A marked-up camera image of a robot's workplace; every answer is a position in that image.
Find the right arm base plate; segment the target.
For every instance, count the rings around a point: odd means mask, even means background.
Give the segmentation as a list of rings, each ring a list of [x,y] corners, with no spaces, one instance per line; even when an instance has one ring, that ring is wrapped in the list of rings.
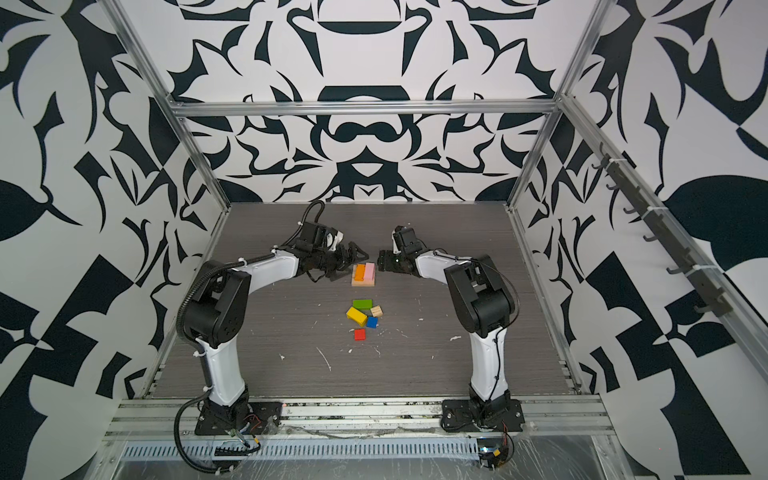
[[[521,403],[499,397],[481,403],[475,399],[444,400],[440,427],[453,432],[521,432],[526,420]]]

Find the small green circuit board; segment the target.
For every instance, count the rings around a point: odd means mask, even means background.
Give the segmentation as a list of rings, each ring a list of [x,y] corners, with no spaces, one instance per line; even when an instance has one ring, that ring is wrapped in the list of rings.
[[[505,465],[515,453],[511,437],[480,438],[477,440],[478,460],[481,467],[494,470]]]

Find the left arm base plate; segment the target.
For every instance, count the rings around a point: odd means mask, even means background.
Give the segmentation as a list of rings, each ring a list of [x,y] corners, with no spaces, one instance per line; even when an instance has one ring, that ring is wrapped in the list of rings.
[[[261,435],[280,425],[281,402],[241,401],[221,406],[205,400],[194,433],[198,436],[225,435],[238,430],[243,435]]]

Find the green wood block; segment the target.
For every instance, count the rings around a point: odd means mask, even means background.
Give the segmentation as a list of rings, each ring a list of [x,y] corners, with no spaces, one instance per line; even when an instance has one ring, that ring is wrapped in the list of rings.
[[[353,301],[353,307],[358,310],[371,310],[373,301],[371,299],[356,299]]]

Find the pink wood block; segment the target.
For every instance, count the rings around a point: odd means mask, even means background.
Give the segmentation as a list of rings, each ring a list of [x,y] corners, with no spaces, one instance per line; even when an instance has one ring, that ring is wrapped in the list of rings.
[[[375,274],[376,274],[376,264],[372,262],[366,263],[364,274],[363,274],[363,281],[366,283],[374,282]]]

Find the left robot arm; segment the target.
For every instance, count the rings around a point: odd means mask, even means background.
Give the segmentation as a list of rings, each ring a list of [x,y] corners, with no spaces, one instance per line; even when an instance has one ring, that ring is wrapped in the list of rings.
[[[264,255],[229,263],[206,261],[176,315],[177,334],[202,358],[206,401],[228,411],[247,399],[237,337],[251,293],[314,270],[321,279],[334,281],[368,259],[356,243],[344,242],[341,231],[305,222],[286,244]]]

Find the yellow wood block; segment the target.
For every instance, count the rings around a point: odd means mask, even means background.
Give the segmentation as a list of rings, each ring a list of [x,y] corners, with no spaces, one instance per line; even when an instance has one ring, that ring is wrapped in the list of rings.
[[[360,325],[361,327],[365,327],[367,325],[368,316],[362,312],[361,310],[358,310],[355,307],[350,307],[347,312],[346,316],[348,319],[354,321],[356,324]]]

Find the orange wood block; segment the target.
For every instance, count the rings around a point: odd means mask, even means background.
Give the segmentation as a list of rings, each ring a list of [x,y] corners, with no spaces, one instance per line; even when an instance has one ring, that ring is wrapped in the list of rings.
[[[365,279],[366,265],[358,264],[355,266],[353,281],[356,283],[363,282]]]

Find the black hook rail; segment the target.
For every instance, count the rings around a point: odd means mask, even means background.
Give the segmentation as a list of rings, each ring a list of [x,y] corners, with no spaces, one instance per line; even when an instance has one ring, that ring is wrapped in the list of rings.
[[[594,169],[602,169],[612,179],[607,188],[620,191],[628,200],[630,207],[624,212],[639,218],[650,230],[644,235],[645,242],[658,242],[674,266],[667,267],[669,275],[684,275],[687,281],[702,299],[702,305],[695,305],[698,313],[712,313],[723,317],[733,311],[733,306],[726,298],[725,289],[716,279],[717,267],[706,261],[703,255],[693,248],[693,241],[683,232],[682,226],[671,211],[649,189],[644,180],[635,172],[625,158],[613,158],[599,146],[600,161]]]

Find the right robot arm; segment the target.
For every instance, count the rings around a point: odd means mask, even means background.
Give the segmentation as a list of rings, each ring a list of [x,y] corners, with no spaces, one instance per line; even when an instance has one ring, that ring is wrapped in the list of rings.
[[[413,228],[404,226],[394,229],[392,244],[379,253],[378,268],[446,285],[456,316],[470,334],[469,407],[475,421],[501,414],[511,399],[504,350],[507,330],[519,315],[516,291],[487,255],[456,256],[430,249]]]

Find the natural wood block front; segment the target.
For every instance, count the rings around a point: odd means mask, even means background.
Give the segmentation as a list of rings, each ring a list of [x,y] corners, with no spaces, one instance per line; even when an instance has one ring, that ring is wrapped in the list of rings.
[[[375,285],[375,281],[371,282],[371,283],[366,283],[364,281],[363,282],[359,282],[359,283],[354,282],[353,281],[354,271],[355,271],[355,267],[354,267],[353,272],[352,272],[352,280],[351,280],[351,285],[352,286],[354,286],[354,287],[372,287],[372,286]]]

